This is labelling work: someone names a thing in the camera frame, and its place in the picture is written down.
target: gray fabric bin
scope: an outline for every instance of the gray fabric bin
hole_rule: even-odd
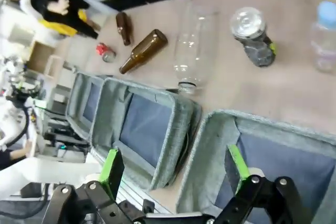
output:
[[[119,148],[124,175],[152,190],[172,182],[200,118],[201,107],[190,99],[106,78],[90,138],[103,157],[110,148]]]
[[[85,140],[90,138],[92,122],[105,76],[78,72],[66,108],[66,119]]]
[[[202,122],[182,180],[177,212],[201,211],[218,216],[233,197],[224,169],[226,146],[236,144],[248,167],[260,168],[274,181],[291,177],[312,223],[336,223],[336,137],[272,122],[232,110],[218,110]],[[247,223],[268,224],[263,209]]]

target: metal can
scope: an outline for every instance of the metal can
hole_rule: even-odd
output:
[[[267,67],[274,62],[275,45],[266,35],[267,25],[259,10],[252,7],[239,9],[231,18],[230,27],[254,65]]]
[[[102,60],[111,63],[116,58],[116,53],[104,43],[99,43],[96,47],[97,53],[101,56]]]

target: bolt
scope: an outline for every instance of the bolt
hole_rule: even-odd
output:
[[[208,219],[206,221],[206,224],[214,224],[215,220],[214,219]]]
[[[252,183],[257,184],[259,183],[259,178],[258,177],[252,177]]]
[[[284,178],[282,178],[280,180],[280,184],[283,185],[283,186],[287,185],[287,180],[285,180]]]
[[[95,190],[95,188],[96,188],[96,183],[92,183],[92,184],[89,186],[89,188],[90,188],[91,190]]]
[[[64,193],[64,194],[66,194],[68,191],[69,191],[69,189],[66,188],[66,187],[64,187],[64,188],[62,189],[62,193]]]

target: clear plastic bottle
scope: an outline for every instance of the clear plastic bottle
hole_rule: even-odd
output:
[[[175,45],[179,92],[194,94],[207,80],[217,51],[217,16],[212,10],[187,4]]]
[[[315,67],[325,73],[336,72],[336,4],[321,2],[318,20],[311,28]]]

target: blue bottle cap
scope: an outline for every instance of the blue bottle cap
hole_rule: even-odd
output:
[[[336,4],[323,1],[318,7],[318,23],[328,29],[336,29]]]

